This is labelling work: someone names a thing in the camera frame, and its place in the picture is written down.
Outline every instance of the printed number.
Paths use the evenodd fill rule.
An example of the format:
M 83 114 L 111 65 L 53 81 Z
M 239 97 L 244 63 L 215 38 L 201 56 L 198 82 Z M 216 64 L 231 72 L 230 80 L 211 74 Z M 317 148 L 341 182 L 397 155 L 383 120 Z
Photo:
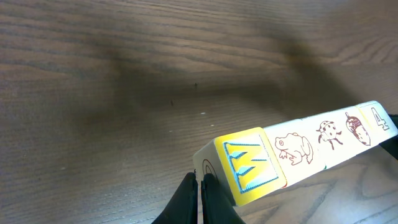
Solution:
M 376 119 L 376 123 L 378 126 L 382 126 L 383 130 L 388 130 L 390 127 L 387 125 L 386 121 L 382 119 L 376 109 L 372 108 L 374 119 Z

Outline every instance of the wood grain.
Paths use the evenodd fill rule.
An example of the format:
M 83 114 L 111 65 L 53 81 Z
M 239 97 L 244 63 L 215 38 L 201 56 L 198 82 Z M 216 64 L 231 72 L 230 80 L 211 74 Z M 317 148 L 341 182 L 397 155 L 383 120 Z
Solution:
M 369 100 L 398 113 L 397 9 L 1 0 L 0 223 L 151 223 L 214 137 Z M 398 223 L 397 202 L 398 162 L 375 147 L 236 210 Z

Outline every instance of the red outline drawing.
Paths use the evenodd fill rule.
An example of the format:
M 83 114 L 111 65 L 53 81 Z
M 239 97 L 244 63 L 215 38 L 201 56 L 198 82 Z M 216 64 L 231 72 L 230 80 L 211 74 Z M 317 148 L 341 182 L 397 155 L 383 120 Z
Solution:
M 346 116 L 346 126 L 348 130 L 351 131 L 356 139 L 358 139 L 358 141 L 360 141 L 362 144 L 365 146 L 370 146 L 371 137 L 362 125 L 362 122 L 357 117 L 348 115 L 348 112 L 346 112 Z
M 279 158 L 288 158 L 292 165 L 301 163 L 304 156 L 310 164 L 313 159 L 313 149 L 306 137 L 301 137 L 297 133 L 288 133 L 284 138 L 275 138 L 275 146 L 280 150 Z
M 331 149 L 335 150 L 333 142 L 331 140 L 335 140 L 339 144 L 343 144 L 341 141 L 337 139 L 337 135 L 341 135 L 341 131 L 337 132 L 336 126 L 332 121 L 322 121 L 319 125 L 319 129 L 317 130 L 321 134 L 319 135 L 318 142 L 321 143 L 321 139 L 326 142 L 329 141 L 331 144 Z
M 210 167 L 209 167 L 207 164 L 206 164 L 206 167 L 205 167 L 205 161 L 207 161 L 207 162 L 209 163 L 209 165 L 211 166 L 211 169 L 210 169 Z M 213 174 L 213 175 L 216 177 L 216 179 L 218 180 L 216 171 L 214 170 L 214 167 L 213 167 L 213 165 L 210 163 L 209 160 L 204 159 L 203 162 L 201 163 L 201 168 L 202 168 L 202 171 L 203 171 L 203 176 L 206 175 L 206 174 Z

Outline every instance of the yellow square label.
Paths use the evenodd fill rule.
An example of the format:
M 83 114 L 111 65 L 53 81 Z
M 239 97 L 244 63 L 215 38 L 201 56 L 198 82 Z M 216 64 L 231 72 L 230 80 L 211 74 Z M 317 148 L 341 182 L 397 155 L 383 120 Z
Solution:
M 245 205 L 286 185 L 262 128 L 220 136 L 215 144 L 236 205 Z

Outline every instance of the wooden surface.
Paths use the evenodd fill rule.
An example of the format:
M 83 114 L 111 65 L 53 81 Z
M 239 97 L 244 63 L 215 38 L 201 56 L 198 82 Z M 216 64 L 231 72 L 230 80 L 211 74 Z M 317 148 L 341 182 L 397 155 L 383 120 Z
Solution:
M 0 0 L 0 223 L 150 223 L 214 137 L 398 113 L 397 21 L 396 0 Z M 398 162 L 375 147 L 237 211 L 398 223 Z

